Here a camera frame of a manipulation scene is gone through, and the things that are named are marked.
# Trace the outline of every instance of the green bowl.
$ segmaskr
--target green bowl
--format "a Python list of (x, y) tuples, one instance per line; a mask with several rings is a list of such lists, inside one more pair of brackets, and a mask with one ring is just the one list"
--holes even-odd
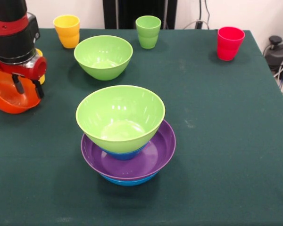
[(81, 101), (76, 121), (87, 137), (114, 153), (132, 152), (150, 141), (165, 117), (163, 101), (137, 86), (99, 89)]
[(75, 59), (85, 72), (98, 80), (119, 76), (133, 54), (125, 39), (111, 35), (94, 36), (80, 42), (75, 48)]

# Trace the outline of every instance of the red cup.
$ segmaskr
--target red cup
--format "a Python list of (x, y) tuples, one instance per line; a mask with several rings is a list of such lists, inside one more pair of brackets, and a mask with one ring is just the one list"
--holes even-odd
[(233, 60), (245, 37), (243, 30), (223, 27), (218, 30), (217, 55), (220, 60)]

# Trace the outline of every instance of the yellow cup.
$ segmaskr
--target yellow cup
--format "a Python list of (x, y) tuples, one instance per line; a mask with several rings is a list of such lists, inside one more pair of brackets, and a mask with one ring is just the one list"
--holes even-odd
[(58, 38), (65, 48), (75, 48), (80, 40), (80, 19), (74, 15), (61, 15), (53, 20)]
[[(40, 56), (43, 56), (43, 53), (42, 53), (41, 50), (39, 50), (38, 48), (36, 48), (36, 51), (37, 51), (37, 53), (38, 53)], [(39, 82), (40, 82), (41, 85), (45, 82), (45, 74), (39, 79)]]

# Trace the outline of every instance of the orange bowl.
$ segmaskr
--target orange bowl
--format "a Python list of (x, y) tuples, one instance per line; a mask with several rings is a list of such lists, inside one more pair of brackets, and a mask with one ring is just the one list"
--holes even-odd
[(0, 71), (0, 110), (19, 114), (25, 112), (40, 102), (31, 80), (19, 76), (24, 94), (19, 94), (12, 80), (11, 74)]

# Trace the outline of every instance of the bowl rim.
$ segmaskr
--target bowl rim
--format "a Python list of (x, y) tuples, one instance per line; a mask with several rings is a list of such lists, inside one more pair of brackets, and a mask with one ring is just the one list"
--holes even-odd
[[(86, 42), (86, 41), (88, 41), (88, 40), (90, 40), (90, 39), (96, 39), (96, 38), (101, 38), (101, 37), (112, 37), (112, 38), (117, 38), (117, 39), (120, 39), (120, 40), (125, 41), (127, 44), (129, 44), (129, 47), (130, 47), (130, 50), (131, 50), (130, 56), (129, 56), (123, 63), (121, 63), (121, 64), (118, 64), (118, 65), (116, 65), (116, 66), (111, 66), (111, 67), (105, 67), (105, 68), (91, 67), (91, 66), (87, 66), (86, 64), (81, 63), (81, 62), (77, 59), (77, 57), (76, 57), (76, 55), (75, 55), (75, 53), (76, 53), (76, 51), (77, 51), (77, 48), (78, 48), (82, 43), (84, 43), (84, 42)], [(81, 41), (79, 44), (77, 44), (77, 46), (75, 47), (75, 50), (74, 50), (75, 59), (76, 59), (76, 61), (77, 61), (79, 64), (81, 64), (81, 65), (83, 65), (83, 66), (85, 66), (85, 67), (92, 68), (92, 69), (97, 69), (97, 70), (106, 70), (106, 69), (111, 69), (111, 68), (116, 68), (116, 67), (122, 66), (122, 65), (126, 64), (126, 63), (131, 59), (132, 55), (133, 55), (133, 47), (132, 47), (132, 45), (130, 44), (130, 42), (128, 42), (127, 40), (125, 40), (125, 39), (123, 39), (123, 38), (121, 38), (121, 37), (115, 36), (115, 35), (96, 35), (96, 36), (89, 37), (89, 38), (84, 39), (83, 41)]]
[[(57, 26), (57, 25), (56, 25), (56, 20), (59, 19), (59, 18), (61, 18), (61, 17), (64, 17), (64, 16), (71, 16), (71, 17), (74, 17), (75, 19), (78, 20), (78, 22), (77, 22), (76, 24), (72, 25), (72, 26), (69, 26), (69, 27)], [(73, 27), (77, 26), (80, 22), (81, 22), (81, 21), (80, 21), (80, 18), (79, 18), (78, 16), (72, 15), (72, 14), (59, 15), (59, 16), (55, 17), (55, 18), (52, 20), (52, 24), (53, 24), (54, 26), (58, 27), (58, 28), (73, 28)]]
[[(156, 170), (152, 171), (152, 172), (149, 172), (143, 176), (139, 176), (139, 177), (133, 177), (133, 178), (126, 178), (125, 181), (130, 181), (130, 180), (138, 180), (138, 179), (143, 179), (143, 178), (146, 178), (146, 177), (149, 177), (151, 175), (153, 175), (154, 173), (158, 173), (161, 169), (163, 169), (170, 161), (171, 159), (173, 158), (174, 154), (175, 154), (175, 149), (176, 149), (176, 135), (174, 133), (174, 130), (172, 128), (172, 126), (164, 119), (163, 122), (165, 122), (167, 124), (167, 126), (169, 127), (169, 129), (171, 130), (172, 134), (173, 134), (173, 137), (174, 137), (174, 147), (173, 149), (171, 150), (171, 155), (170, 157), (160, 166), (158, 167)], [(116, 180), (124, 180), (123, 178), (120, 178), (120, 177), (116, 177), (116, 176), (112, 176), (112, 175), (108, 175), (102, 171), (100, 171), (99, 169), (97, 169), (96, 167), (94, 167), (92, 164), (90, 164), (88, 162), (88, 160), (86, 159), (86, 156), (84, 155), (84, 152), (83, 152), (83, 141), (84, 141), (84, 137), (87, 137), (86, 134), (83, 134), (82, 136), (82, 139), (81, 139), (81, 153), (83, 155), (83, 158), (85, 159), (86, 163), (91, 167), (93, 168), (96, 172), (102, 174), (102, 175), (105, 175), (106, 177), (109, 177), (109, 178), (113, 178), (113, 179), (116, 179)]]
[[(237, 30), (237, 31), (240, 31), (240, 32), (242, 33), (242, 37), (239, 38), (239, 39), (229, 39), (229, 38), (226, 38), (226, 37), (222, 36), (222, 35), (220, 34), (220, 32), (221, 32), (222, 30), (228, 29), (228, 28), (231, 28), (231, 29), (235, 29), (235, 30)], [(241, 41), (241, 40), (243, 40), (243, 39), (245, 38), (245, 32), (244, 32), (244, 30), (242, 30), (242, 29), (240, 29), (240, 28), (238, 28), (238, 27), (231, 27), (231, 26), (222, 27), (222, 28), (220, 28), (220, 29), (218, 30), (217, 33), (218, 33), (218, 35), (219, 35), (221, 38), (223, 38), (223, 39), (225, 39), (225, 40), (228, 40), (228, 41)]]
[[(98, 137), (98, 136), (94, 136), (94, 135), (91, 135), (90, 133), (86, 133), (85, 130), (83, 129), (83, 126), (80, 124), (80, 122), (79, 122), (79, 120), (78, 120), (78, 114), (79, 114), (78, 112), (79, 112), (79, 109), (80, 109), (81, 105), (84, 103), (84, 101), (85, 101), (87, 98), (91, 97), (92, 95), (94, 95), (94, 94), (96, 94), (96, 93), (98, 93), (98, 92), (100, 92), (100, 91), (106, 90), (106, 89), (115, 89), (115, 88), (117, 88), (117, 87), (131, 87), (131, 88), (136, 88), (136, 89), (142, 89), (142, 90), (145, 90), (145, 91), (147, 91), (147, 92), (153, 94), (156, 98), (158, 98), (159, 102), (160, 102), (161, 105), (163, 106), (163, 114), (162, 114), (161, 119), (159, 120), (159, 122), (158, 122), (150, 131), (148, 131), (147, 133), (144, 133), (143, 135), (140, 135), (140, 136), (135, 137), (135, 138), (127, 139), (127, 140), (117, 140), (117, 141), (115, 141), (115, 140), (102, 139), (102, 138), (100, 138), (100, 137)], [(141, 137), (147, 136), (148, 134), (150, 134), (151, 132), (153, 132), (154, 130), (156, 130), (157, 127), (159, 127), (159, 126), (161, 125), (162, 121), (164, 120), (165, 114), (166, 114), (166, 107), (165, 107), (164, 102), (163, 102), (162, 99), (161, 99), (156, 93), (154, 93), (153, 91), (151, 91), (151, 90), (149, 90), (149, 89), (146, 89), (146, 88), (144, 88), (144, 87), (140, 87), (140, 86), (133, 86), (133, 85), (115, 85), (115, 86), (108, 86), (108, 87), (99, 89), (99, 90), (97, 90), (97, 91), (92, 92), (92, 93), (89, 94), (88, 96), (86, 96), (86, 97), (80, 102), (80, 104), (78, 105), (78, 107), (76, 108), (75, 119), (76, 119), (76, 122), (77, 122), (78, 126), (81, 128), (81, 130), (82, 130), (86, 135), (89, 135), (89, 136), (91, 136), (91, 137), (93, 137), (93, 138), (95, 138), (95, 139), (97, 139), (97, 140), (100, 140), (100, 141), (111, 142), (111, 143), (112, 143), (112, 142), (113, 142), (113, 143), (120, 143), (120, 142), (127, 142), (127, 141), (137, 140), (137, 139), (139, 139), (139, 138), (141, 138)]]

